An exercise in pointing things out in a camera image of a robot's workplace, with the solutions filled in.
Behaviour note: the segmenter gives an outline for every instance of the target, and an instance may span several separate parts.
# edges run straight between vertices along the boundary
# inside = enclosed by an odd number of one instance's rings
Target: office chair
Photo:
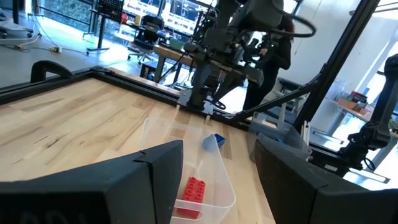
[[[129,54],[127,57],[130,60],[131,56],[137,56],[139,65],[145,59],[149,59],[151,62],[154,60],[149,55],[153,52],[154,45],[159,39],[157,32],[164,28],[164,21],[159,17],[146,15],[142,18],[142,26],[145,27],[145,30],[140,30],[132,42],[139,49],[139,52]]]

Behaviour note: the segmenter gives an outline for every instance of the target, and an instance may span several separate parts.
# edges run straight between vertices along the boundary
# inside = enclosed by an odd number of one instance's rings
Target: blue object
[[[212,150],[211,142],[212,142],[213,136],[216,138],[218,148],[221,148],[221,146],[224,145],[225,138],[223,136],[220,136],[219,134],[214,134],[214,135],[212,134],[203,140],[201,146],[204,148],[204,150],[207,150],[207,151]]]

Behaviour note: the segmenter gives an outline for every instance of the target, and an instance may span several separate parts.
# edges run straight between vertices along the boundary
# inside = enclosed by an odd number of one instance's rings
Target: red building block
[[[189,177],[187,185],[185,186],[184,194],[182,195],[182,200],[202,203],[205,196],[205,188],[206,183],[204,181],[198,180],[194,177]],[[178,208],[177,212],[192,219],[197,219],[199,216],[199,211],[196,210]]]

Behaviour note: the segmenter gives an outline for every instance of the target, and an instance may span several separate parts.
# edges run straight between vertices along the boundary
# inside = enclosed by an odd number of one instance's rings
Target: transparent container
[[[141,149],[177,139],[183,140],[183,171],[171,223],[220,223],[235,204],[235,193],[212,133],[178,122],[147,118]],[[202,146],[205,139],[206,149]],[[181,200],[189,177],[205,181],[202,203]],[[177,208],[199,211],[200,214],[197,219],[192,219],[178,213]]]
[[[246,136],[249,157],[253,162],[255,162],[254,144],[259,133],[265,135],[264,139],[267,139],[267,145],[269,147],[277,147],[280,150],[290,151],[304,160],[307,160],[312,152],[293,126],[267,116],[264,113],[256,112],[253,114]]]

